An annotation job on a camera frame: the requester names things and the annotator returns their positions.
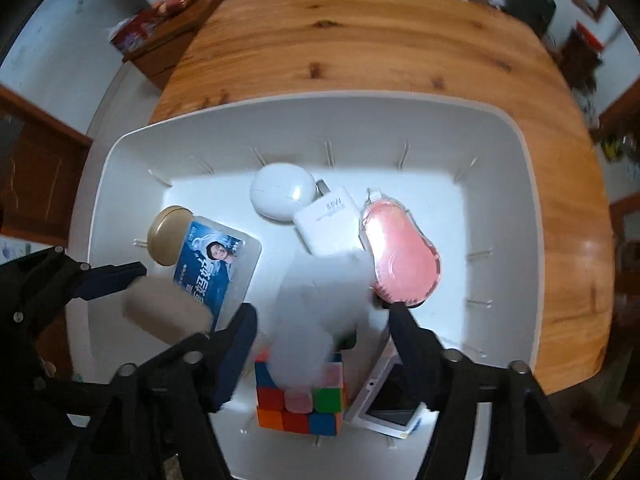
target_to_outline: orange cube square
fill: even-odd
[[[260,355],[258,355],[257,358],[255,358],[256,362],[259,363],[264,363],[269,359],[269,349],[265,349],[262,352],[260,352]]]
[[[261,428],[269,428],[270,430],[283,431],[282,412],[274,412],[272,410],[261,410],[258,408],[258,424]]]

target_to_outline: white ball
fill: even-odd
[[[304,168],[276,162],[258,171],[249,199],[257,213],[283,222],[311,204],[316,197],[316,180]]]

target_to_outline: wood grain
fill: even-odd
[[[596,373],[612,312],[608,203],[580,112],[523,23],[459,0],[227,0],[176,67],[151,122],[335,89],[456,96],[495,105],[517,122],[544,229],[536,375],[551,393]]]

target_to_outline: white power adapter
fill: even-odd
[[[293,223],[313,256],[363,250],[360,210],[343,187],[329,191],[319,180],[322,196],[293,216]]]

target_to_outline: picture frame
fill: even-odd
[[[604,0],[572,0],[572,3],[595,22],[600,19],[605,9],[607,9],[607,4]]]

